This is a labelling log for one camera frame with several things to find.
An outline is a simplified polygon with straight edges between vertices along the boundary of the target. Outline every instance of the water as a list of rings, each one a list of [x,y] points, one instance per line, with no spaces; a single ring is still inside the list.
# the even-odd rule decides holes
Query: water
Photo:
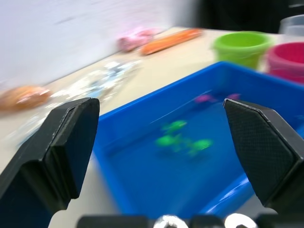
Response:
[[[187,124],[178,131],[192,141],[213,144],[196,156],[184,147],[175,152],[155,141],[163,126],[177,120]],[[156,218],[161,214],[189,217],[243,174],[237,159],[222,101],[188,102],[146,128],[112,142],[105,148],[109,162],[136,210]]]

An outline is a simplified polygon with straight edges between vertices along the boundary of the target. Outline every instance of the blue plastic tray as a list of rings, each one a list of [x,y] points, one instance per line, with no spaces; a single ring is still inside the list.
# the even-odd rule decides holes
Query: blue plastic tray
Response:
[[[219,102],[194,102],[203,93]],[[122,213],[223,217],[253,195],[222,107],[233,93],[277,110],[296,130],[303,128],[303,87],[224,62],[100,117],[94,153]],[[186,146],[179,151],[158,146],[164,126],[177,120],[187,122],[179,132],[183,138],[213,144],[195,156]]]

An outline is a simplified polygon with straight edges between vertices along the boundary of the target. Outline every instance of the clear plastic wrapper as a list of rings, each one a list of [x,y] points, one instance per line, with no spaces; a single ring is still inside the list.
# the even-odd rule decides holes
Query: clear plastic wrapper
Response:
[[[103,67],[81,76],[58,91],[52,91],[49,101],[37,108],[37,112],[20,128],[13,131],[3,140],[5,143],[20,147],[41,126],[50,111],[65,102],[74,101],[85,97],[98,98],[100,103],[111,99],[117,90],[128,78],[135,74],[140,60],[113,60],[108,61]]]

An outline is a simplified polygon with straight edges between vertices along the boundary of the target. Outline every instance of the white wall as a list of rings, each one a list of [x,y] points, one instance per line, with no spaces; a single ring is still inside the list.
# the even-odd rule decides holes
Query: white wall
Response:
[[[194,1],[2,1],[0,81],[44,84],[116,52],[117,37],[136,26],[189,26]]]

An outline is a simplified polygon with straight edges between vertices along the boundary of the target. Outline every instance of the green toy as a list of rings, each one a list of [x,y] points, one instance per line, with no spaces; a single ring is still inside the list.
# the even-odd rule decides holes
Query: green toy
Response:
[[[173,132],[183,128],[187,124],[186,121],[178,120],[168,126],[163,127],[162,129],[166,131],[167,134],[172,134]]]
[[[191,150],[189,151],[189,154],[191,156],[196,155],[199,151],[202,151],[212,145],[212,141],[209,139],[201,139],[194,143],[188,143]]]
[[[175,152],[180,150],[180,143],[181,143],[181,135],[178,134],[176,136],[165,135],[161,138],[156,140],[156,144],[161,147],[172,146]]]

